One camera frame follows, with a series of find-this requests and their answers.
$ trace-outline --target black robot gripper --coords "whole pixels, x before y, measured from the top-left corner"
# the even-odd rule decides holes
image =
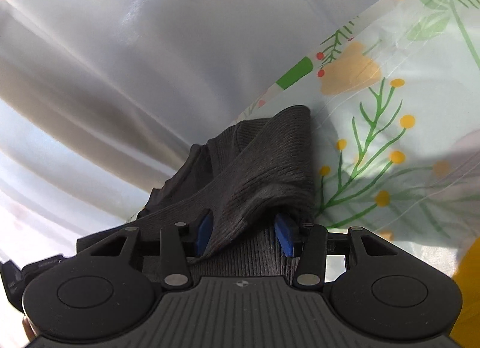
[[[187,257],[205,251],[211,211],[149,243],[134,224],[68,259],[1,266],[10,303],[38,336],[32,347],[458,347],[448,337],[462,306],[453,280],[361,227],[328,233],[278,214],[283,257],[299,257],[291,284],[281,276],[194,283]],[[327,255],[344,255],[346,265],[329,283]],[[141,272],[152,256],[155,279]]]

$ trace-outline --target white surface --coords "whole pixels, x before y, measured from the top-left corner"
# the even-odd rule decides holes
[[[0,0],[1,257],[115,226],[377,0]],[[0,304],[0,346],[22,344]]]

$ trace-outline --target gray garment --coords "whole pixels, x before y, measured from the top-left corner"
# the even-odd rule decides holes
[[[204,255],[189,260],[194,279],[213,276],[286,275],[294,260],[282,256],[273,214],[287,211],[298,223],[311,218],[314,202],[310,111],[287,108],[271,119],[240,122],[206,145],[193,145],[179,171],[153,190],[136,221],[77,241],[77,251],[128,226],[142,241],[159,238],[174,222],[212,210],[214,227]],[[158,263],[145,257],[143,272],[156,280]]]

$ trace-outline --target silver screw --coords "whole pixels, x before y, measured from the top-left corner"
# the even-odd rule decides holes
[[[301,274],[297,276],[297,283],[302,286],[315,286],[320,283],[320,277],[315,274]]]
[[[188,282],[188,278],[183,274],[171,274],[164,281],[169,286],[183,286]]]

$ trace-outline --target white logo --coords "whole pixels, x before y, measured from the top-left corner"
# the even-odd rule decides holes
[[[239,280],[235,284],[240,288],[244,288],[249,285],[249,283],[246,280]]]

